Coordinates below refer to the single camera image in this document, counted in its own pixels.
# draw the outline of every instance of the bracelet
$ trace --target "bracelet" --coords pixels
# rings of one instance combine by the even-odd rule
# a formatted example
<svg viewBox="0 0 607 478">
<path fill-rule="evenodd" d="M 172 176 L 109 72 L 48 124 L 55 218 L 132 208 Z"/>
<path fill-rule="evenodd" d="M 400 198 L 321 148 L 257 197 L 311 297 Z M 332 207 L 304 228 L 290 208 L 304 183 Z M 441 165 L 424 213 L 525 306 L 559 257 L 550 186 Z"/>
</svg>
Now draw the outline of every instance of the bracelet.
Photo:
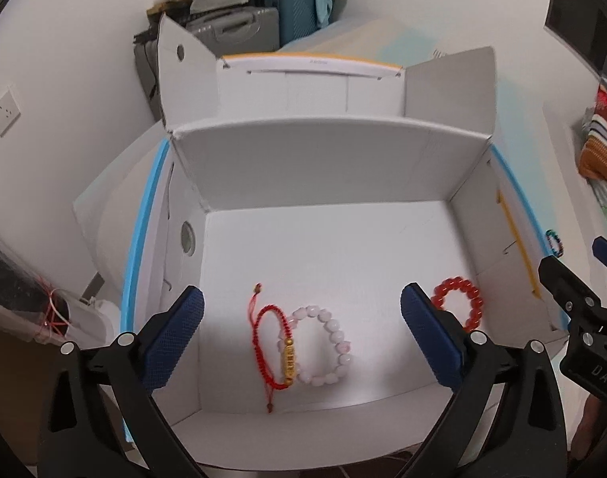
<svg viewBox="0 0 607 478">
<path fill-rule="evenodd" d="M 548 245 L 551 247 L 551 251 L 558 259 L 564 255 L 564 245 L 562 244 L 560 236 L 555 230 L 546 231 L 546 240 L 548 241 Z M 557 249 L 553 246 L 553 241 L 556 242 Z"/>
<path fill-rule="evenodd" d="M 465 331 L 470 333 L 480 327 L 482 306 L 485 304 L 485 301 L 480 296 L 480 290 L 470 280 L 457 276 L 455 278 L 446 278 L 442 284 L 435 287 L 434 296 L 431 297 L 433 305 L 437 309 L 443 309 L 445 296 L 453 289 L 458 289 L 460 292 L 465 293 L 471 301 L 469 319 L 465 322 Z"/>
<path fill-rule="evenodd" d="M 352 349 L 350 341 L 345 340 L 345 334 L 343 331 L 339 330 L 339 322 L 332 319 L 332 313 L 327 309 L 319 309 L 316 305 L 298 308 L 291 316 L 286 318 L 286 322 L 288 327 L 294 330 L 299 321 L 304 318 L 316 318 L 319 322 L 324 324 L 325 330 L 330 333 L 330 343 L 334 345 L 334 349 L 339 356 L 336 368 L 326 375 L 313 376 L 310 372 L 302 369 L 301 366 L 297 364 L 296 373 L 299 381 L 304 384 L 311 384 L 312 386 L 337 383 L 340 378 L 348 375 L 349 366 L 352 363 L 352 356 L 349 354 Z M 287 347 L 287 333 L 284 334 L 284 331 L 282 331 L 279 337 L 285 337 L 285 340 L 282 339 L 277 343 L 279 351 L 283 351 Z"/>
<path fill-rule="evenodd" d="M 254 289 L 254 294 L 248 303 L 248 321 L 250 325 L 252 325 L 252 344 L 255 350 L 255 359 L 257 360 L 257 366 L 260 369 L 261 376 L 264 380 L 264 387 L 266 389 L 266 399 L 267 399 L 267 412 L 272 413 L 273 410 L 273 396 L 275 390 L 285 390 L 286 388 L 292 386 L 296 377 L 296 362 L 295 362 L 295 342 L 293 341 L 293 332 L 288 325 L 288 322 L 285 318 L 285 314 L 283 311 L 277 307 L 276 305 L 266 305 L 260 313 L 257 315 L 257 318 L 253 318 L 254 310 L 257 305 L 257 295 L 261 292 L 261 284 L 257 284 Z M 266 358 L 264 357 L 263 351 L 261 350 L 260 345 L 260 336 L 259 336 L 259 327 L 261 319 L 267 312 L 273 312 L 277 319 L 279 320 L 282 328 L 282 335 L 280 337 L 283 338 L 283 350 L 282 353 L 282 372 L 283 372 L 283 383 L 278 383 L 275 380 L 275 377 L 270 370 L 266 362 Z"/>
</svg>

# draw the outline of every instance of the cardboard panel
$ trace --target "cardboard panel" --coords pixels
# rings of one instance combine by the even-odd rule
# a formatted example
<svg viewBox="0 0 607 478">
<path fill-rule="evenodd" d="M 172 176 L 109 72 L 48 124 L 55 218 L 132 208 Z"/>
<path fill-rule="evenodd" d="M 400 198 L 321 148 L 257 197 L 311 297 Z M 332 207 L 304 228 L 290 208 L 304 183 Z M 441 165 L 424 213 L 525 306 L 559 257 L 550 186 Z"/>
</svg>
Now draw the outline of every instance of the cardboard panel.
<svg viewBox="0 0 607 478">
<path fill-rule="evenodd" d="M 547 321 L 556 329 L 565 329 L 566 315 L 562 313 L 562 310 L 557 306 L 551 294 L 546 291 L 538 279 L 540 261 L 544 257 L 551 255 L 551 250 L 540 228 L 540 224 L 517 180 L 500 155 L 500 152 L 494 146 L 491 149 L 491 166 L 498 177 L 500 191 L 517 226 L 522 246 L 527 253 L 527 258 L 531 262 L 533 278 L 535 280 L 533 287 L 537 288 L 538 296 L 540 296 L 546 305 Z"/>
<path fill-rule="evenodd" d="M 314 303 L 331 310 L 352 341 L 350 375 L 333 386 L 297 383 L 277 393 L 275 407 L 284 412 L 371 402 L 433 383 L 399 297 L 409 282 L 430 292 L 457 274 L 469 278 L 471 270 L 444 202 L 210 214 L 201 279 L 207 312 L 199 327 L 203 409 L 265 411 L 245 308 L 257 282 L 264 286 L 258 311 L 276 303 L 289 315 Z M 448 300 L 448 309 L 464 321 L 469 303 Z M 302 365 L 315 375 L 334 369 L 337 354 L 316 319 L 302 321 L 294 334 Z M 260 335 L 270 365 L 279 368 L 275 318 L 266 318 Z"/>
<path fill-rule="evenodd" d="M 552 328 L 546 305 L 528 285 L 522 255 L 516 245 L 501 260 L 478 275 L 478 286 L 485 299 L 482 328 L 494 343 L 524 347 L 529 340 L 543 343 L 565 336 Z"/>
<path fill-rule="evenodd" d="M 177 140 L 214 210 L 448 199 L 487 136 L 408 119 L 203 122 Z"/>
<path fill-rule="evenodd" d="M 344 114 L 347 82 L 344 75 L 287 74 L 288 111 L 293 115 Z"/>
<path fill-rule="evenodd" d="M 404 116 L 405 72 L 380 79 L 350 77 L 347 112 L 355 115 Z"/>
<path fill-rule="evenodd" d="M 335 410 L 273 415 L 200 411 L 174 430 L 191 457 L 207 465 L 266 471 L 330 467 L 422 442 L 450 397 L 448 388 L 434 384 Z"/>
<path fill-rule="evenodd" d="M 217 114 L 217 59 L 190 32 L 166 16 L 159 25 L 158 65 L 167 130 Z"/>
<path fill-rule="evenodd" d="M 186 178 L 175 152 L 170 157 L 174 163 L 166 198 L 168 199 L 168 235 L 164 258 L 162 296 L 159 310 L 167 310 L 187 285 L 199 287 L 203 254 L 206 214 L 199 207 L 199 196 Z M 180 240 L 182 223 L 188 221 L 196 236 L 193 255 L 183 252 Z M 199 361 L 199 330 L 182 354 L 175 371 L 164 388 L 153 393 L 166 421 L 173 425 L 199 409 L 197 372 Z"/>
<path fill-rule="evenodd" d="M 165 135 L 162 123 L 156 123 L 124 149 L 73 202 L 73 213 L 95 267 L 116 289 L 123 286 L 133 223 L 150 163 Z"/>
<path fill-rule="evenodd" d="M 490 152 L 486 151 L 451 201 L 476 272 L 496 264 L 515 243 L 505 214 L 496 201 L 498 177 L 489 160 Z"/>
<path fill-rule="evenodd" d="M 285 72 L 248 72 L 222 69 L 219 76 L 219 113 L 228 118 L 286 116 L 288 84 Z"/>
<path fill-rule="evenodd" d="M 405 116 L 491 135 L 496 124 L 492 47 L 448 55 L 406 69 Z"/>
</svg>

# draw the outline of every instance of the red string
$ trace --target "red string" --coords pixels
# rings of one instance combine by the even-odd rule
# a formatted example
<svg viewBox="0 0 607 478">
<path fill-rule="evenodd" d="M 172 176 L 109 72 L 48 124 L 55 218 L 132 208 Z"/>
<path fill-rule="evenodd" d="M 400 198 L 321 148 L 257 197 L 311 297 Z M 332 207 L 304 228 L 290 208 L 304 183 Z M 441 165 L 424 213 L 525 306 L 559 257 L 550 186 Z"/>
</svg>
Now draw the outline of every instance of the red string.
<svg viewBox="0 0 607 478">
<path fill-rule="evenodd" d="M 257 284 L 255 286 L 254 294 L 248 302 L 248 322 L 252 327 L 252 344 L 255 349 L 255 359 L 257 360 L 257 366 L 260 369 L 261 376 L 264 380 L 264 389 L 266 390 L 266 400 L 267 400 L 267 412 L 272 413 L 273 410 L 273 402 L 272 399 L 275 394 L 275 390 L 285 390 L 290 386 L 287 383 L 278 383 L 275 381 L 275 375 L 270 369 L 270 366 L 266 362 L 266 358 L 264 357 L 263 351 L 261 350 L 260 345 L 260 336 L 259 336 L 259 326 L 261 319 L 267 312 L 273 312 L 277 319 L 279 320 L 283 331 L 285 332 L 285 338 L 292 338 L 293 332 L 288 325 L 288 321 L 285 318 L 285 314 L 283 311 L 274 304 L 266 305 L 260 313 L 257 315 L 257 318 L 254 317 L 255 308 L 257 306 L 257 295 L 261 292 L 261 284 Z"/>
<path fill-rule="evenodd" d="M 66 327 L 69 325 L 66 322 L 63 322 L 62 319 L 56 315 L 56 305 L 54 303 L 54 296 L 57 288 L 53 287 L 51 284 L 48 284 L 42 278 L 38 281 L 40 287 L 47 294 L 47 306 L 45 307 L 44 319 L 41 321 L 40 330 L 37 333 L 37 336 L 42 332 L 43 328 L 47 327 L 49 329 L 49 334 L 56 333 L 60 336 L 64 336 L 64 329 L 59 329 L 59 327 Z"/>
</svg>

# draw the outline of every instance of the suitcase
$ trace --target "suitcase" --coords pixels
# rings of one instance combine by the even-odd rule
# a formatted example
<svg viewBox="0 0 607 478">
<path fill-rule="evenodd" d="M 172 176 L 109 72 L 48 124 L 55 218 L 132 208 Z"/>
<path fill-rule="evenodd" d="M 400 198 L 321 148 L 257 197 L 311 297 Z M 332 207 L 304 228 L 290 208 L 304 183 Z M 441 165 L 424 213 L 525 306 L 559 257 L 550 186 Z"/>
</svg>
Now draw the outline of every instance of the suitcase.
<svg viewBox="0 0 607 478">
<path fill-rule="evenodd" d="M 318 30 L 316 0 L 250 0 L 258 7 L 279 10 L 280 46 Z"/>
<path fill-rule="evenodd" d="M 186 25 L 217 57 L 279 49 L 279 12 L 275 8 L 216 10 Z"/>
<path fill-rule="evenodd" d="M 215 56 L 274 52 L 279 49 L 277 9 L 234 7 L 201 15 L 185 24 Z M 134 47 L 135 66 L 155 120 L 162 119 L 158 89 L 157 34 L 138 34 Z"/>
</svg>

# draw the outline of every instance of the gray suitcase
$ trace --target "gray suitcase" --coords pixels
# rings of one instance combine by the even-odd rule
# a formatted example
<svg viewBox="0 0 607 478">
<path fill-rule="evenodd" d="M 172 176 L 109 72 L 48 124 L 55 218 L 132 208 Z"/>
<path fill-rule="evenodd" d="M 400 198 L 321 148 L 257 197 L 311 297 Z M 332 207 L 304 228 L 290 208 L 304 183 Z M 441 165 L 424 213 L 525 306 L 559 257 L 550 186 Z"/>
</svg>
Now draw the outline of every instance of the gray suitcase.
<svg viewBox="0 0 607 478">
<path fill-rule="evenodd" d="M 186 30 L 217 57 L 279 49 L 279 11 L 274 8 L 216 10 L 187 23 Z"/>
<path fill-rule="evenodd" d="M 186 30 L 215 56 L 274 52 L 279 49 L 279 11 L 237 7 L 215 10 L 188 22 Z M 158 89 L 158 40 L 135 44 L 135 66 L 155 120 L 162 119 Z"/>
</svg>

